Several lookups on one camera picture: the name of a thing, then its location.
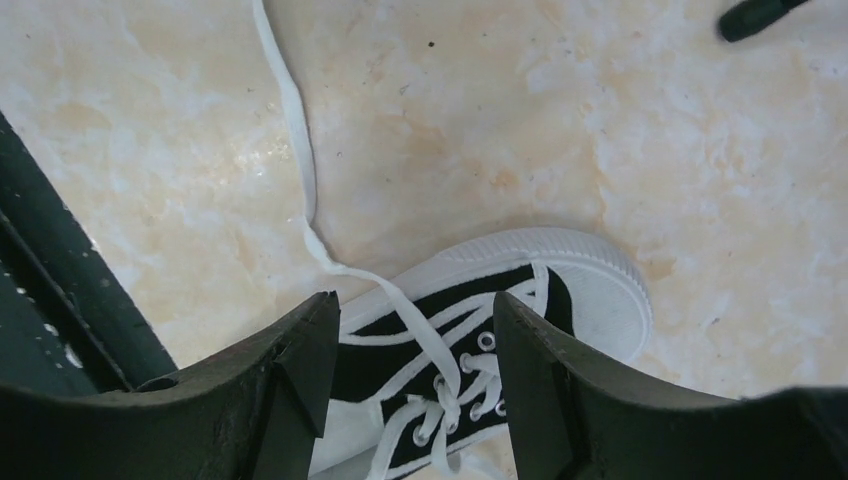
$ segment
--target shoe eyelet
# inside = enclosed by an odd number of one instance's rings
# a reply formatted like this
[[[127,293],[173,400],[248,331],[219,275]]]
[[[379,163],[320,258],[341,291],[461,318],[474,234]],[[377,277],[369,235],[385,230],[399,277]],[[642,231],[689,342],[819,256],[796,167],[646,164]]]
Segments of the shoe eyelet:
[[[412,443],[419,447],[426,447],[430,443],[430,439],[421,435],[421,425],[415,427],[412,431]]]
[[[483,332],[477,337],[477,346],[484,352],[491,352],[495,349],[495,334],[492,332]]]
[[[471,359],[471,354],[463,353],[459,356],[459,369],[462,373],[472,373],[474,370],[468,366],[468,360]]]
[[[497,413],[499,417],[506,416],[506,402],[503,399],[495,405],[495,413]]]
[[[472,422],[479,421],[480,418],[483,416],[483,414],[479,412],[480,407],[482,407],[482,406],[483,406],[482,403],[477,402],[477,403],[474,404],[474,406],[471,407],[471,411],[468,412],[468,418],[470,418]]]

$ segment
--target white speck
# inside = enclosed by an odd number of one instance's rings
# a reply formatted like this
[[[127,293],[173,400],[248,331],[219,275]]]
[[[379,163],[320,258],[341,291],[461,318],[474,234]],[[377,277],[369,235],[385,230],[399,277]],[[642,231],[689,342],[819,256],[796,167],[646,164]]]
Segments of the white speck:
[[[69,343],[65,344],[65,358],[68,359],[68,363],[70,363],[71,365],[77,368],[82,368],[82,362],[80,361],[76,352],[74,352],[74,349],[71,348],[71,344]]]

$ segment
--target stained surface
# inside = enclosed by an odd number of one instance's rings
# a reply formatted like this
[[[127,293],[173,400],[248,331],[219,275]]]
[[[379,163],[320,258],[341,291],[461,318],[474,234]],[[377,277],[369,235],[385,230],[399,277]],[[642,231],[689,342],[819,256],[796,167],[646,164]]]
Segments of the stained surface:
[[[338,259],[391,276],[504,228],[603,235],[653,297],[637,366],[738,396],[848,382],[848,6],[813,3],[732,48],[724,0],[270,10]],[[302,245],[249,2],[13,0],[0,27],[0,109],[178,364],[370,288]]]

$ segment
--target untied shoelace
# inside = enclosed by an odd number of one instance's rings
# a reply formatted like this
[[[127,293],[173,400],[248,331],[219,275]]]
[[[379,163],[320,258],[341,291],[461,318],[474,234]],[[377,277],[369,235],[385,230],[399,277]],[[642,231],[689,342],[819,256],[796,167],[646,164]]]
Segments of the untied shoelace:
[[[477,408],[480,413],[486,413],[495,408],[500,396],[501,382],[494,355],[477,356],[472,358],[467,368],[479,370],[481,373],[464,394],[460,394],[460,366],[457,364],[438,331],[427,321],[427,318],[408,299],[403,291],[385,278],[357,268],[334,261],[324,243],[312,227],[317,205],[316,175],[312,144],[306,124],[306,115],[300,91],[286,67],[283,56],[277,46],[274,33],[268,21],[263,0],[253,0],[253,17],[262,43],[262,50],[269,67],[277,81],[281,93],[281,105],[289,131],[289,142],[294,150],[298,163],[304,193],[303,240],[310,255],[315,258],[323,270],[332,275],[349,275],[377,283],[388,296],[401,321],[412,334],[422,351],[430,358],[440,372],[434,388],[438,402],[421,398],[411,398],[409,403],[401,407],[386,423],[383,439],[377,446],[371,472],[367,480],[383,480],[389,468],[389,462],[397,439],[403,428],[415,418],[424,415],[424,423],[417,429],[419,438],[429,438],[435,432],[431,461],[441,472],[451,475],[461,468],[460,458],[465,463],[493,480],[505,479],[497,469],[487,461],[470,455],[453,456],[457,460],[453,464],[447,454],[447,434],[456,429],[460,421],[462,401],[470,401],[483,391],[486,392],[482,406]]]

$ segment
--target sneaker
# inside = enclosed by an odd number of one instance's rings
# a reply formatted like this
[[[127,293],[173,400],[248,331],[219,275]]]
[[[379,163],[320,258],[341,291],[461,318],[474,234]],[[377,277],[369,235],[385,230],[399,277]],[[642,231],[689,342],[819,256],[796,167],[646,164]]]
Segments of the sneaker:
[[[342,306],[324,439],[310,475],[395,479],[507,430],[492,307],[507,291],[584,343],[622,362],[648,340],[652,311],[635,266],[599,237],[559,228],[488,235],[392,280],[424,314],[461,371],[450,398],[440,369],[383,289]]]

